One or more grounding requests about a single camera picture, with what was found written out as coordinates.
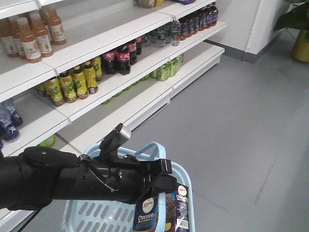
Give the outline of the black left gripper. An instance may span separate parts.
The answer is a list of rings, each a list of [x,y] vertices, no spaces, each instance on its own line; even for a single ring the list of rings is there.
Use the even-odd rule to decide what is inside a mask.
[[[168,159],[137,160],[133,155],[124,158],[95,157],[90,165],[90,199],[135,204],[146,197],[171,193],[177,188],[171,161]]]

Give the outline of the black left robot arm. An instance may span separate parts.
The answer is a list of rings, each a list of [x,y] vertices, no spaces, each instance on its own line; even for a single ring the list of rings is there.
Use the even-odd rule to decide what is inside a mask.
[[[9,210],[38,210],[53,200],[135,204],[176,187],[170,160],[120,158],[117,148],[92,158],[33,146],[0,160],[0,206]]]

